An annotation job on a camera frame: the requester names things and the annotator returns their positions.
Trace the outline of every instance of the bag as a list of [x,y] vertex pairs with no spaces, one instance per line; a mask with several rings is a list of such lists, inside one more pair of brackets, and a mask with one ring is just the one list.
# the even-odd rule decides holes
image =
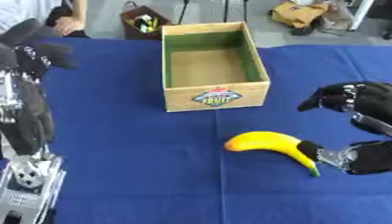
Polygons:
[[[137,6],[133,1],[128,1],[124,5],[124,12],[121,13],[122,26],[124,30],[124,37],[126,39],[156,39],[162,38],[161,28],[163,25],[171,25],[172,22],[159,15],[154,10],[147,6]],[[135,26],[135,19],[142,15],[149,15],[152,18],[157,18],[158,29],[156,31],[142,32]]]
[[329,3],[303,6],[285,2],[273,9],[272,19],[295,28],[304,28],[310,25],[315,18],[324,14],[328,8]]

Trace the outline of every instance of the wooden crate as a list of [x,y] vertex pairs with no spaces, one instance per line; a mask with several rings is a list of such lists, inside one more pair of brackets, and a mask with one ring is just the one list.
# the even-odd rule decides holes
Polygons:
[[162,45],[167,111],[263,105],[270,78],[245,23],[164,26]]

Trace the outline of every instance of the robotic arm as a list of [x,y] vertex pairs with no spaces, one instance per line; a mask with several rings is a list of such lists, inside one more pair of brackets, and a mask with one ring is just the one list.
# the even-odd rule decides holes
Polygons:
[[0,36],[0,130],[10,143],[0,179],[0,223],[53,223],[54,205],[66,172],[49,151],[53,120],[40,82],[51,66],[72,68],[71,49],[38,42],[49,28],[26,20]]

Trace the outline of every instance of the table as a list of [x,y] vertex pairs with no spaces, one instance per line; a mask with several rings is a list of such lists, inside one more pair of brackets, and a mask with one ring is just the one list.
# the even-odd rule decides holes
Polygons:
[[56,124],[51,148],[67,161],[58,224],[392,223],[392,173],[347,176],[321,165],[321,178],[311,178],[284,155],[223,148],[250,130],[330,149],[385,139],[348,115],[296,106],[326,84],[391,82],[391,47],[260,48],[271,78],[264,106],[166,113],[160,42],[58,42],[80,63],[43,83]]

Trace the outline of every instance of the yellow banana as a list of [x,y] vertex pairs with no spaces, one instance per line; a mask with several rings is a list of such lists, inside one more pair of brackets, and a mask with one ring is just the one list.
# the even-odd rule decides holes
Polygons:
[[297,148],[300,143],[301,140],[293,136],[270,131],[252,131],[231,138],[225,143],[225,147],[229,151],[277,151],[294,158],[307,167],[313,177],[319,177],[316,163]]

